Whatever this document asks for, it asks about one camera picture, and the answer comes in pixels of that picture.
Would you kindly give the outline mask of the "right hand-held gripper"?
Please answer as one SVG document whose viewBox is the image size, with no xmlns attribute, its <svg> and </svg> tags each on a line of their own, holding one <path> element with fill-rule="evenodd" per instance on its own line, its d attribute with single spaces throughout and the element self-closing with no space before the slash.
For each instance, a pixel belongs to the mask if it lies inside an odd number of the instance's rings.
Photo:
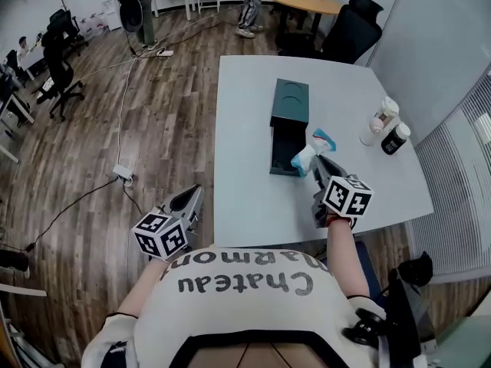
<svg viewBox="0 0 491 368">
<path fill-rule="evenodd" d="M 315 227 L 326 228 L 331 213 L 349 219 L 350 226 L 355 227 L 358 219 L 363 218 L 367 212 L 374 191 L 361 180 L 345 178 L 348 173 L 326 156 L 313 158 L 310 169 L 320 189 L 313 196 Z M 330 178 L 325 188 L 323 178 Z"/>
</svg>

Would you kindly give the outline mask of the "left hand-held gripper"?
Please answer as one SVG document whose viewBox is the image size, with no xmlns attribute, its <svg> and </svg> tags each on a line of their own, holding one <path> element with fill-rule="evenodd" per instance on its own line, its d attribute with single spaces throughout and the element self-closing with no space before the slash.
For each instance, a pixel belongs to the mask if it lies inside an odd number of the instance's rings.
<svg viewBox="0 0 491 368">
<path fill-rule="evenodd" d="M 181 189 L 145 214 L 131 229 L 140 250 L 162 261 L 196 247 L 198 215 L 204 189 L 194 184 Z"/>
</svg>

